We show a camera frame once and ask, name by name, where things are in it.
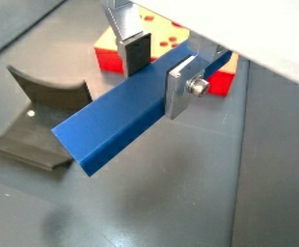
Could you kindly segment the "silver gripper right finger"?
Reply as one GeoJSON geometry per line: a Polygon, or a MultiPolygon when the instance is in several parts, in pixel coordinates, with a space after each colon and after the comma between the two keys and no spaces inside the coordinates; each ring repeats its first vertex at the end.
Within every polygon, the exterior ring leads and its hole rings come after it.
{"type": "Polygon", "coordinates": [[[187,109],[191,96],[203,97],[209,89],[207,79],[228,62],[228,49],[196,32],[189,32],[187,57],[167,75],[165,116],[173,120],[187,109]]]}

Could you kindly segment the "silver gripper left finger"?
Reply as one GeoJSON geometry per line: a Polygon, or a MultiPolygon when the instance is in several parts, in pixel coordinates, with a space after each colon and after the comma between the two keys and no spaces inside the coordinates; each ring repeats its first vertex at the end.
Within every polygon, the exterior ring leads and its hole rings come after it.
{"type": "Polygon", "coordinates": [[[143,29],[137,6],[131,0],[99,0],[123,59],[124,76],[131,77],[151,63],[151,33],[143,29]]]}

